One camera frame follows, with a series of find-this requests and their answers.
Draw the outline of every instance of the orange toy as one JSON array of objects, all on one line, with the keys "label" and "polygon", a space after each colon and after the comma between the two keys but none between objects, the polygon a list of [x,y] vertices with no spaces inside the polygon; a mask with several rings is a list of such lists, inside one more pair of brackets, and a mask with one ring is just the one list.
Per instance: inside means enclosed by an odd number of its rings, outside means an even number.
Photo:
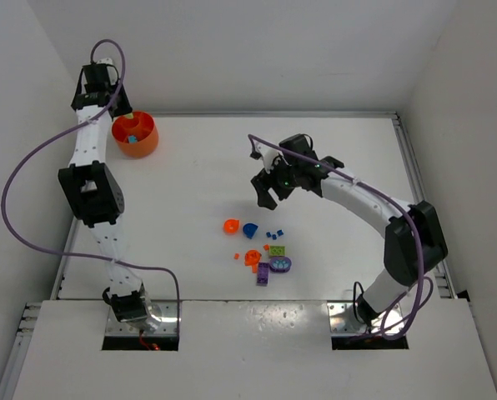
[{"label": "orange toy", "polygon": [[224,233],[227,235],[235,234],[239,229],[239,220],[238,219],[228,219],[225,221],[223,225]]},{"label": "orange toy", "polygon": [[[159,135],[153,118],[145,112],[134,111],[133,117],[119,117],[112,125],[112,135],[118,147],[127,156],[141,158],[158,146]],[[136,143],[128,142],[134,136]]]},{"label": "orange toy", "polygon": [[248,250],[245,254],[245,265],[258,265],[261,257],[262,255],[258,250]]}]

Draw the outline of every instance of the white wall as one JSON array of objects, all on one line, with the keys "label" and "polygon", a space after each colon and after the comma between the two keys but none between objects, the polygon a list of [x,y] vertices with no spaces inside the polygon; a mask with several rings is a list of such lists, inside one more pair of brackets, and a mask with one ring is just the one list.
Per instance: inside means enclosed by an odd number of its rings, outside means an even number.
[{"label": "white wall", "polygon": [[395,110],[456,0],[28,0],[75,77],[117,39],[147,110]]},{"label": "white wall", "polygon": [[[30,7],[22,0],[0,1],[0,195],[29,149],[74,123],[72,95],[73,81]],[[69,141],[52,145],[27,165],[11,191],[9,208],[19,232],[52,248],[61,246],[70,222],[57,170],[71,151]],[[57,263],[16,242],[0,218],[0,376],[24,303],[47,298]]]},{"label": "white wall", "polygon": [[460,0],[405,122],[497,384],[497,0]]}]

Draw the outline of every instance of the small toy piece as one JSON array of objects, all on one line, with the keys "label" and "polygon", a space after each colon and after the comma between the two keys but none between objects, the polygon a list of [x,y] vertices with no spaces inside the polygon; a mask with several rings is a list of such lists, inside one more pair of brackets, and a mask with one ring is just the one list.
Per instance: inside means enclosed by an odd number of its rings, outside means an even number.
[{"label": "small toy piece", "polygon": [[229,219],[223,225],[224,233],[227,235],[235,234],[239,229],[239,220],[238,219]]},{"label": "small toy piece", "polygon": [[274,273],[286,273],[291,269],[291,259],[287,257],[273,257],[269,261],[271,271]]},{"label": "small toy piece", "polygon": [[245,265],[256,265],[259,263],[259,259],[261,257],[262,255],[259,253],[258,250],[248,250],[245,254]]},{"label": "small toy piece", "polygon": [[269,282],[269,267],[268,262],[258,263],[258,276],[256,277],[256,284],[258,286],[267,286]]},{"label": "small toy piece", "polygon": [[243,226],[243,233],[245,236],[249,239],[252,239],[254,237],[254,234],[258,230],[258,225],[254,223],[245,223]]},{"label": "small toy piece", "polygon": [[271,246],[269,248],[269,256],[285,256],[285,246]]}]

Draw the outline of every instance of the metal bracket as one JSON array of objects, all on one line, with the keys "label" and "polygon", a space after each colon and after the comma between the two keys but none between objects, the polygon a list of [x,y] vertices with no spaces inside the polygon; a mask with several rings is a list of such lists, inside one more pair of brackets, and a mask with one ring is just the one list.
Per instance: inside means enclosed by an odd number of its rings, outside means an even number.
[{"label": "metal bracket", "polygon": [[[332,338],[348,338],[369,332],[377,333],[380,330],[383,314],[371,322],[373,325],[369,330],[364,323],[358,322],[354,317],[353,302],[327,302],[326,305],[329,310],[330,336]],[[399,304],[397,304],[394,309],[389,312],[386,326],[393,325],[401,319],[402,312],[400,311]],[[390,329],[387,333],[397,333],[403,326],[404,322],[393,329]]]},{"label": "metal bracket", "polygon": [[[176,302],[152,302],[154,308],[161,313],[158,317],[158,327],[155,331],[148,330],[146,338],[175,338],[176,332]],[[106,338],[137,338],[139,330],[115,318],[113,310],[109,308],[108,320],[104,331]]]}]

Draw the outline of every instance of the purple block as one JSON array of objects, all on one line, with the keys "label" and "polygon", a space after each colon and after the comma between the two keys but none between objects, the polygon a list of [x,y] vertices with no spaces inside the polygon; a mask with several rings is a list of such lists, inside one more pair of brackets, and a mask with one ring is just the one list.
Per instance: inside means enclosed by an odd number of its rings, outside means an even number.
[{"label": "purple block", "polygon": [[256,274],[256,284],[258,286],[267,286],[269,282],[269,268],[268,262],[258,263],[258,273]]},{"label": "purple block", "polygon": [[291,258],[273,257],[269,261],[269,267],[274,273],[286,273],[291,269]]}]

